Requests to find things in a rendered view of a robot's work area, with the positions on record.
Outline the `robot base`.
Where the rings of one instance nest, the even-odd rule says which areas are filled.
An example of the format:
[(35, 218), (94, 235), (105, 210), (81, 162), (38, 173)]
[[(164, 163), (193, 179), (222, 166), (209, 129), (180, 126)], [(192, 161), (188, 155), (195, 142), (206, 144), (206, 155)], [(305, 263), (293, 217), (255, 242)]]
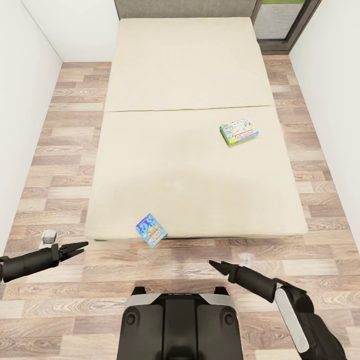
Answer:
[(244, 360), (235, 302), (212, 293), (149, 293), (136, 286), (122, 315), (116, 360)]

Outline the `board game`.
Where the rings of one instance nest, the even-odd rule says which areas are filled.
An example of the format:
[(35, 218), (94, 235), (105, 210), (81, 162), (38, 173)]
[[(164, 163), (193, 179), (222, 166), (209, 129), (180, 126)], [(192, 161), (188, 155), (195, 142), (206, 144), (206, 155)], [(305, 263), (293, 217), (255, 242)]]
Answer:
[(168, 233), (151, 213), (139, 222), (135, 229), (152, 248)]
[(219, 129), (229, 146), (259, 135), (249, 116), (221, 125)]

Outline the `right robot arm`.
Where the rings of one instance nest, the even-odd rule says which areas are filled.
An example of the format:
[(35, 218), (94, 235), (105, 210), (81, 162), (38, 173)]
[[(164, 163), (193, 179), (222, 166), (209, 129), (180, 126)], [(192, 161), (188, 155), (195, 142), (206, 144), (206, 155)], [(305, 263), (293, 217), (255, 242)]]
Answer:
[[(302, 360), (347, 360), (340, 341), (327, 328), (307, 290), (279, 278), (269, 278), (253, 270), (252, 253), (241, 253), (240, 264), (208, 261), (228, 281), (237, 283), (270, 303), (276, 302)], [(280, 285), (280, 286), (279, 286)]]

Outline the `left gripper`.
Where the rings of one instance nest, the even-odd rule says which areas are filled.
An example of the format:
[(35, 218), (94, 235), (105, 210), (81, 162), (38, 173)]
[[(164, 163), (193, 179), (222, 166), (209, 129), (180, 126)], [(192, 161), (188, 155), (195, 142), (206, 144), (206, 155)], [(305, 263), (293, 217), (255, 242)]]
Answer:
[(82, 247), (88, 245), (88, 241), (63, 244), (61, 247), (56, 243), (52, 244), (51, 248), (26, 253), (23, 256), (24, 275), (29, 276), (58, 267), (60, 262), (83, 253), (85, 250)]

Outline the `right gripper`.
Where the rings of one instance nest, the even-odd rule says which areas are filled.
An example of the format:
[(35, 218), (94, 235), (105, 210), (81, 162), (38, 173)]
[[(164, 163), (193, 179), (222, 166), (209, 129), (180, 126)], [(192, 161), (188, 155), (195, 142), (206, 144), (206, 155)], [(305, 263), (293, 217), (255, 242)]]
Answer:
[(228, 281), (232, 284), (237, 283), (245, 289), (251, 291), (254, 294), (258, 294), (258, 279), (261, 273), (248, 268), (246, 266), (240, 266), (239, 264), (231, 264), (226, 261), (218, 263), (216, 261), (208, 261), (215, 269), (217, 269), (224, 276), (228, 276)]

